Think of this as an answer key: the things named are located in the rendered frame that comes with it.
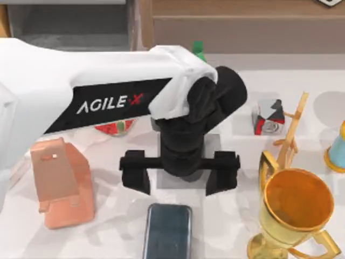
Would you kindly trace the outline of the light blue and yellow bell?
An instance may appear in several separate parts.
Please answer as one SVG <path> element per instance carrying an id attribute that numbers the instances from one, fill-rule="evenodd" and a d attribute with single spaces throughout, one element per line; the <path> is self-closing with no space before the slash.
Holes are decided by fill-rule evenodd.
<path id="1" fill-rule="evenodd" d="M 324 154 L 326 165 L 333 171 L 345 173 L 345 121 L 340 127 L 339 135 Z"/>

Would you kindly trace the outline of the grey cabinet with dark inside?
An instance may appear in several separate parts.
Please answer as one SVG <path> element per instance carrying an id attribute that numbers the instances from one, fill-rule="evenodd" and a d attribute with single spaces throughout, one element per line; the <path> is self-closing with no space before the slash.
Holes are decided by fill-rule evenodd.
<path id="1" fill-rule="evenodd" d="M 69 51 L 135 51 L 137 0 L 0 0 L 11 36 Z"/>

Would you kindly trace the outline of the gold trophy cup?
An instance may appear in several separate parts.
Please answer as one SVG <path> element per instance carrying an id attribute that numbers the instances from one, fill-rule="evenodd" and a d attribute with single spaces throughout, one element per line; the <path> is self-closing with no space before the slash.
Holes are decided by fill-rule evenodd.
<path id="1" fill-rule="evenodd" d="M 249 259 L 335 259 L 341 249 L 324 230 L 334 210 L 328 186 L 315 174 L 298 168 L 280 169 L 263 151 L 259 164 L 260 234 L 247 245 Z M 319 256 L 304 254 L 296 246 L 313 238 L 325 247 Z"/>

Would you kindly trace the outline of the salmon phone stand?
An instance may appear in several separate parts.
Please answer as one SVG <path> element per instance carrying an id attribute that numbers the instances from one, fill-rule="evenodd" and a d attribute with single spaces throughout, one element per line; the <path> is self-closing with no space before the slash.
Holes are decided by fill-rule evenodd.
<path id="1" fill-rule="evenodd" d="M 84 155 L 63 138 L 37 142 L 30 153 L 45 226 L 58 229 L 93 220 L 92 177 Z"/>

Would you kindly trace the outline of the small wooden easel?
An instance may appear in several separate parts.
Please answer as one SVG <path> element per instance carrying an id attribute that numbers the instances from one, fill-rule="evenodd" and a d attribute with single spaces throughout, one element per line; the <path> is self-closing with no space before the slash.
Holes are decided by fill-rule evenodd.
<path id="1" fill-rule="evenodd" d="M 307 92 L 302 94 L 294 114 L 284 112 L 285 116 L 288 116 L 292 119 L 290 126 L 284 139 L 279 139 L 273 142 L 273 146 L 280 146 L 280 151 L 277 158 L 277 163 L 280 169 L 290 168 L 294 156 L 299 151 L 295 141 L 295 132 L 305 108 L 308 95 L 309 94 Z"/>

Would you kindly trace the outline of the black and white object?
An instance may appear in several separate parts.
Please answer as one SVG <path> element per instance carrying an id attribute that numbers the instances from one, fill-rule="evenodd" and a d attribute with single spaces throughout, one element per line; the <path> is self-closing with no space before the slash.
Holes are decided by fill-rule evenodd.
<path id="1" fill-rule="evenodd" d="M 329 8 L 333 8 L 336 5 L 340 4 L 343 0 L 316 0 L 319 3 L 329 7 Z"/>

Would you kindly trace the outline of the green bottle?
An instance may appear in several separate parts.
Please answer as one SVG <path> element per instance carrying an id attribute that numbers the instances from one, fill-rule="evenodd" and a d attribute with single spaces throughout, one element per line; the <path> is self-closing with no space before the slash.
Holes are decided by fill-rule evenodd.
<path id="1" fill-rule="evenodd" d="M 206 62 L 205 55 L 203 52 L 203 42 L 202 41 L 194 41 L 192 45 L 192 53 Z"/>

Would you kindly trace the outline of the red and green round object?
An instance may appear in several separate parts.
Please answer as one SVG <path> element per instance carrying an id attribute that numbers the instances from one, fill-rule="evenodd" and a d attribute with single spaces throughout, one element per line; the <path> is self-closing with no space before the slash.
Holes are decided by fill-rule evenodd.
<path id="1" fill-rule="evenodd" d="M 121 136 L 127 134 L 135 122 L 136 119 L 118 120 L 113 123 L 95 126 L 94 128 L 107 135 Z"/>

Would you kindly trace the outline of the dark smartphone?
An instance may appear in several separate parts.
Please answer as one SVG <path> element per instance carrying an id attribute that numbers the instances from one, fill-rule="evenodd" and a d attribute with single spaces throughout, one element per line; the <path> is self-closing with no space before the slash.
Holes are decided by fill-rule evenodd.
<path id="1" fill-rule="evenodd" d="M 148 208 L 142 259 L 190 259 L 192 210 L 153 203 Z"/>

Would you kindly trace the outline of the wooden cupboard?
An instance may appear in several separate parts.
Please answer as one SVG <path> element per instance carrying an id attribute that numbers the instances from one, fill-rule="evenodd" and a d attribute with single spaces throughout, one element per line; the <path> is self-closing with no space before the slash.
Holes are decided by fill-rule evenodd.
<path id="1" fill-rule="evenodd" d="M 206 53 L 343 54 L 345 0 L 140 0 L 144 46 Z"/>

